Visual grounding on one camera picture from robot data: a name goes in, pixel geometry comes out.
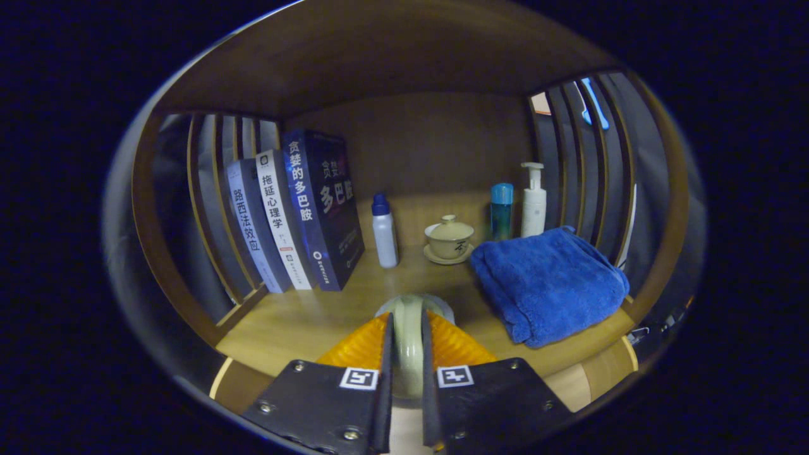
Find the white pump bottle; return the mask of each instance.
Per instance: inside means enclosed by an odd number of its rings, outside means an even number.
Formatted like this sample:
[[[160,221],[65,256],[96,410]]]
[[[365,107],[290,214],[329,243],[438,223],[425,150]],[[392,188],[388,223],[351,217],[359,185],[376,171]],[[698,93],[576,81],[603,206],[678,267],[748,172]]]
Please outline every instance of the white pump bottle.
[[[523,190],[523,230],[521,237],[537,236],[545,230],[545,207],[548,195],[540,187],[544,165],[540,163],[522,163],[528,168],[531,186]]]

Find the folded towel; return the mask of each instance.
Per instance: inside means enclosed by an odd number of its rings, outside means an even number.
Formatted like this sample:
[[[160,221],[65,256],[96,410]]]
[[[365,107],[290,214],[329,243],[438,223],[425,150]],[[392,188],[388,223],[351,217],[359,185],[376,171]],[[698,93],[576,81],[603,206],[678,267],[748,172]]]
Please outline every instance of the folded towel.
[[[573,231],[485,242],[472,252],[472,268],[512,341],[559,341],[609,317],[629,293],[624,273]]]

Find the white plastic bottle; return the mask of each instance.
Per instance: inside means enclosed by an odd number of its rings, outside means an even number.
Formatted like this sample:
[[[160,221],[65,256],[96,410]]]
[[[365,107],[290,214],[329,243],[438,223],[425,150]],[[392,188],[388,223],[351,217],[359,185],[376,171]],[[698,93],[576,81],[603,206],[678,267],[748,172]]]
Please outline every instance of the white plastic bottle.
[[[531,186],[523,191],[523,229],[520,236],[537,236],[545,230],[545,208],[548,202],[547,193],[540,186],[541,169],[544,166],[539,163],[522,163],[521,166],[528,168]]]
[[[391,206],[388,204],[388,200],[385,199],[384,193],[374,195],[371,213],[374,215],[374,239],[376,240],[379,264],[385,269],[396,267],[396,264],[399,263],[399,252],[396,248],[396,229],[393,226]]]

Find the dark blue book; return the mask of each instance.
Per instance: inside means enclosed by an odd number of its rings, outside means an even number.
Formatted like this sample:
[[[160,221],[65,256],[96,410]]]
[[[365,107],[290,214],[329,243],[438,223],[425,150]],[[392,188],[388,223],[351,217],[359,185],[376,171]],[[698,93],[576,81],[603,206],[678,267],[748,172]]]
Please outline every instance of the dark blue book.
[[[283,135],[284,165],[312,273],[341,291],[365,251],[345,141],[310,130]]]
[[[282,293],[292,284],[275,246],[261,200],[256,159],[241,159],[227,166],[231,200],[244,241],[267,290]]]

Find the book spine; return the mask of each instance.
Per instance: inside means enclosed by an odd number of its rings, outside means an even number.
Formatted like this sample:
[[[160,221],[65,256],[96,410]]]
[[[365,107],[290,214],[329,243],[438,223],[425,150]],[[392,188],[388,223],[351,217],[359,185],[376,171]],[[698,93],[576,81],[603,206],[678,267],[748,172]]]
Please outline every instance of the book spine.
[[[256,155],[256,170],[261,189],[261,199],[267,215],[269,230],[273,233],[275,246],[292,279],[295,289],[309,290],[311,283],[307,276],[309,263],[306,251],[301,249],[302,242],[296,242],[299,236],[292,213],[290,191],[286,185],[286,171],[283,168],[283,157],[280,151],[267,150]]]
[[[231,200],[242,236],[259,275],[268,291],[280,294],[290,286],[290,278],[277,256],[269,226],[264,223],[257,178],[254,180],[251,172],[255,172],[255,164],[251,159],[228,165],[227,179],[231,186]]]
[[[312,273],[324,291],[340,291],[337,274],[328,253],[320,225],[315,194],[312,191],[307,139],[303,132],[285,136],[284,163],[289,181],[295,218],[303,230]]]

